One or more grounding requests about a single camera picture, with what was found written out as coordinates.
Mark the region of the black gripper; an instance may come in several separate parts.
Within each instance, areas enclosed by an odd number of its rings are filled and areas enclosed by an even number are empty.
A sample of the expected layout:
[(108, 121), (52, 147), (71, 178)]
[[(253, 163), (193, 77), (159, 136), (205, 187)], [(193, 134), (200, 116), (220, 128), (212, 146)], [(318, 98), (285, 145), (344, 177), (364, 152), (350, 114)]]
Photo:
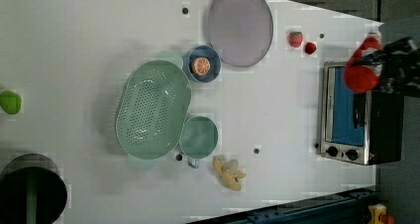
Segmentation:
[(419, 48), (412, 37), (386, 45), (385, 61), (380, 77), (380, 90), (385, 93), (419, 93)]

